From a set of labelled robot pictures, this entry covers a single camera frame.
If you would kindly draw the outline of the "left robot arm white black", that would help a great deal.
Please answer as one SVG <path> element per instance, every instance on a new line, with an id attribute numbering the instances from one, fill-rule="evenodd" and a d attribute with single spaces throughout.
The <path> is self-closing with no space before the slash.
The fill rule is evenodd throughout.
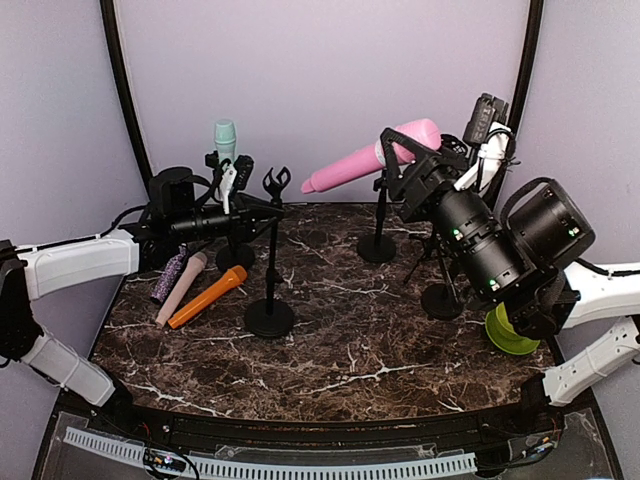
<path id="1" fill-rule="evenodd" d="M 268 172 L 263 200 L 244 193 L 251 166 L 240 159 L 214 168 L 212 180 L 188 167 L 161 171 L 149 182 L 140 217 L 116 218 L 103 233 L 45 245 L 1 243 L 1 356 L 30 366 L 62 389 L 102 408 L 101 417 L 120 436 L 141 427 L 140 412 L 126 401 L 118 380 L 57 340 L 33 316 L 31 303 L 49 293 L 93 280 L 163 266 L 180 246 L 227 237 L 249 243 L 284 216 L 280 195 L 291 180 L 287 168 Z"/>

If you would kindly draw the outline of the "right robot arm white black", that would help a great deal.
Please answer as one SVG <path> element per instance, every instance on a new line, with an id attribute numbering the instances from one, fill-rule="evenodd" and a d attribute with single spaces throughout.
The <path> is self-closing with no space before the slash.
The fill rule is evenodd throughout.
<path id="1" fill-rule="evenodd" d="M 517 190 L 499 213 L 480 195 L 491 162 L 508 163 L 513 133 L 494 124 L 473 166 L 394 129 L 380 137 L 390 197 L 405 222 L 431 223 L 478 299 L 503 305 L 514 331 L 540 340 L 589 321 L 612 327 L 559 366 L 528 380 L 510 424 L 534 432 L 549 408 L 584 390 L 639 353 L 639 267 L 596 266 L 583 259 L 595 233 L 554 179 L 538 177 Z"/>

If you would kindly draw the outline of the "orange microphone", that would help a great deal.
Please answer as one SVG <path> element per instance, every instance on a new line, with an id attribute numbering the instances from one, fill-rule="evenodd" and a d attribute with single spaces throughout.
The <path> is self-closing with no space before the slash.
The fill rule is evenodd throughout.
<path id="1" fill-rule="evenodd" d="M 222 277 L 201 292 L 193 300 L 178 310 L 169 320 L 172 329 L 177 329 L 198 315 L 206 307 L 217 301 L 230 290 L 239 287 L 248 277 L 246 269 L 236 265 L 228 269 Z"/>

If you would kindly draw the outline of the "black tripod stand with shock mount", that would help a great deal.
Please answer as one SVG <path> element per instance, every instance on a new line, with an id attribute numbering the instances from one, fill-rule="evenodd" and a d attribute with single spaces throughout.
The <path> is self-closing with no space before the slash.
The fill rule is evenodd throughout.
<path id="1" fill-rule="evenodd" d="M 467 159 L 467 156 L 469 154 L 469 147 L 455 135 L 442 134 L 441 142 L 442 142 L 442 145 L 441 145 L 442 150 L 450 150 L 456 155 Z M 420 242 L 422 246 L 422 253 L 414 261 L 410 271 L 403 278 L 402 282 L 404 285 L 407 285 L 409 283 L 414 272 L 417 270 L 417 268 L 421 264 L 431 259 L 434 249 L 438 246 L 438 240 L 433 233 L 431 233 L 429 236 L 419 234 L 419 233 L 410 233 L 408 235 L 408 238 L 412 241 Z"/>

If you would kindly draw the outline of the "glitter microphone with silver grille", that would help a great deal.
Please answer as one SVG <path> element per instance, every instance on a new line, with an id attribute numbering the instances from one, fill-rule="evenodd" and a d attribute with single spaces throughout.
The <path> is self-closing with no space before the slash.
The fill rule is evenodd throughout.
<path id="1" fill-rule="evenodd" d="M 166 263 L 150 294 L 150 300 L 154 304 L 162 305 L 166 301 L 186 266 L 188 253 L 187 245 L 181 244 L 178 253 Z"/>

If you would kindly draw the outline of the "pink microphone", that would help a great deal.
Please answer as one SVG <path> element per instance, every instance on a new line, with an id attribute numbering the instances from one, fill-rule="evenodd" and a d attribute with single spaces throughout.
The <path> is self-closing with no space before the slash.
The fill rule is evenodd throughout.
<path id="1" fill-rule="evenodd" d="M 441 131 L 430 119 L 414 120 L 397 126 L 395 130 L 432 150 L 438 150 L 442 143 Z M 384 167 L 381 141 L 377 140 L 374 144 L 314 172 L 303 182 L 301 192 L 322 193 L 378 172 Z"/>

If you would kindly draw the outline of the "cream white microphone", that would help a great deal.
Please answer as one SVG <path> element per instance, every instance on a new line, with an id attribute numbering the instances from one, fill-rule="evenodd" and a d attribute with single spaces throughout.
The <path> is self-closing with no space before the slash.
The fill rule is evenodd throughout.
<path id="1" fill-rule="evenodd" d="M 155 319 L 155 324 L 157 326 L 164 327 L 166 325 L 168 320 L 176 312 L 178 305 L 184 298 L 196 277 L 204 270 L 207 262 L 207 255 L 202 251 L 195 253 L 188 259 L 186 267 L 179 277 L 176 285 L 158 312 Z"/>

